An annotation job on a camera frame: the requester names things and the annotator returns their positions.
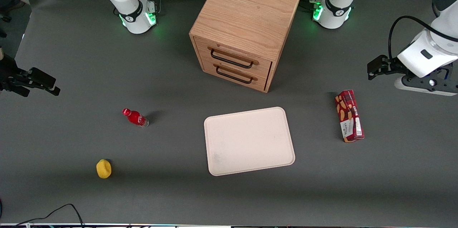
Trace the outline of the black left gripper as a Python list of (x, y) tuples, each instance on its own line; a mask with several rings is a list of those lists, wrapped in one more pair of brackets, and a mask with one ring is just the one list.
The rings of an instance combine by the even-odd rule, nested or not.
[(415, 77), (406, 65), (399, 59), (392, 59), (386, 55), (379, 55), (367, 64), (368, 80), (373, 80), (380, 75), (404, 74), (409, 78)]

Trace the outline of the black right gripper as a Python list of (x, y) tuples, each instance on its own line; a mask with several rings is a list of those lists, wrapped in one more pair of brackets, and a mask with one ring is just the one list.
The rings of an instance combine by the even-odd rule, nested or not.
[(30, 90), (22, 85), (15, 86), (14, 81), (18, 78), (23, 82), (28, 76), (28, 84), (30, 88), (41, 89), (51, 93), (54, 96), (59, 96), (60, 88), (55, 86), (56, 79), (49, 74), (41, 71), (38, 68), (30, 68), (25, 71), (19, 68), (14, 58), (7, 54), (1, 55), (0, 60), (0, 90), (14, 92), (20, 96), (28, 97)]

